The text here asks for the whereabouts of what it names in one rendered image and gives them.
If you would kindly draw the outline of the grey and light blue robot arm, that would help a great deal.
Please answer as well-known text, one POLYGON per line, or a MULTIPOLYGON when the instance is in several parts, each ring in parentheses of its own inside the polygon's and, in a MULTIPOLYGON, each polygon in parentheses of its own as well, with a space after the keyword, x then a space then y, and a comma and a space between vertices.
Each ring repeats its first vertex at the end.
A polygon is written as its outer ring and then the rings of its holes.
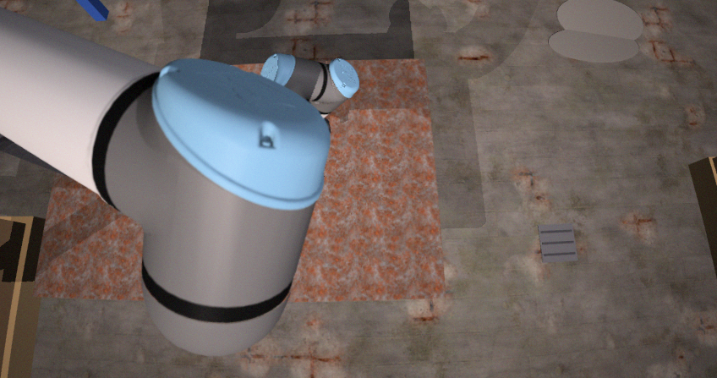
POLYGON ((0 7, 0 134, 141 225, 145 306, 191 353, 238 353, 281 318, 325 182, 326 116, 358 89, 341 58, 160 68, 0 7))

